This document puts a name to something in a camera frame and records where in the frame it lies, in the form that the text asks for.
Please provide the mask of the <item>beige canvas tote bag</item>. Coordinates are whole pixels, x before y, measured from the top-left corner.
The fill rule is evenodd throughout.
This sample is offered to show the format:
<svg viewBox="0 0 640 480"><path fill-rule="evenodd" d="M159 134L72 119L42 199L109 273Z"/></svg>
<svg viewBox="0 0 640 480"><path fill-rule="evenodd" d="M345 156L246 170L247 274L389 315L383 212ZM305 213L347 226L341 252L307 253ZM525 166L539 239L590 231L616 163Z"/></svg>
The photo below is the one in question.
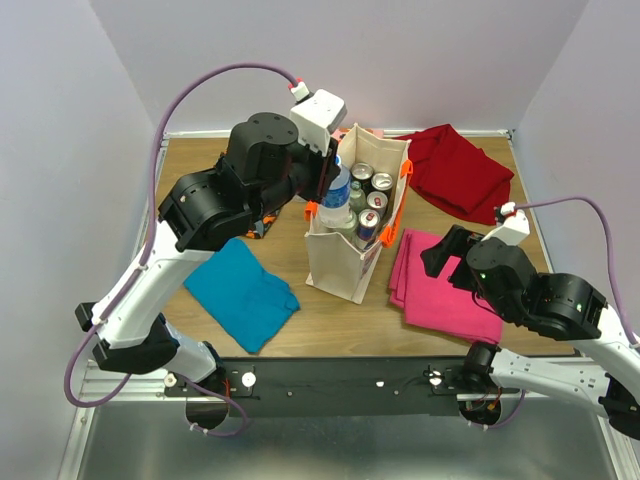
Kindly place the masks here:
<svg viewBox="0 0 640 480"><path fill-rule="evenodd" d="M338 143L338 156L344 167L363 162L376 173L391 176L390 205L377 227L374 238L363 248L321 220L321 206L309 202L305 233L310 273L307 283L332 295L360 304L365 296L378 257L391 247L400 231L413 164L408 141L383 139L358 125Z"/></svg>

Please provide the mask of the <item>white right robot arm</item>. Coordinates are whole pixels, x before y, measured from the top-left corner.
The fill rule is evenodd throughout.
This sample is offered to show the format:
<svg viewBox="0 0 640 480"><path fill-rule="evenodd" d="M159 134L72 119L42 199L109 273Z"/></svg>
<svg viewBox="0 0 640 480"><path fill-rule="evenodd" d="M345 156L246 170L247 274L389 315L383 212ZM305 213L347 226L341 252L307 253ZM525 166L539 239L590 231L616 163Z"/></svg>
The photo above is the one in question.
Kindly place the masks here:
<svg viewBox="0 0 640 480"><path fill-rule="evenodd" d="M449 281L479 295L497 317L587 355L585 367L564 367L487 342L474 342L452 377L464 393L504 389L535 392L591 410L618 432L639 437L639 352L614 307L573 274L540 273L520 243L527 221L509 218L482 235L454 225L421 252L427 276L459 260Z"/></svg>

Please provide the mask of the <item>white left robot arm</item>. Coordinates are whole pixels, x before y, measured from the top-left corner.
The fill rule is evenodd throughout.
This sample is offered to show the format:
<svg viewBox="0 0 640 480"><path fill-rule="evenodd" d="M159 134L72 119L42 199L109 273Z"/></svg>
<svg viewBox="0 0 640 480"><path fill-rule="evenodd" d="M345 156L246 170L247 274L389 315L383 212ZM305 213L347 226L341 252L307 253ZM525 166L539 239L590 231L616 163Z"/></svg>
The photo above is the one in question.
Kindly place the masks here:
<svg viewBox="0 0 640 480"><path fill-rule="evenodd" d="M161 311L198 267L231 239L299 195L320 201L338 175L333 133L344 109L294 106L252 115L231 131L211 168L182 176L150 224L150 238L112 290L76 316L96 342L103 371L141 375L164 368L201 395L222 380L215 349L181 334Z"/></svg>

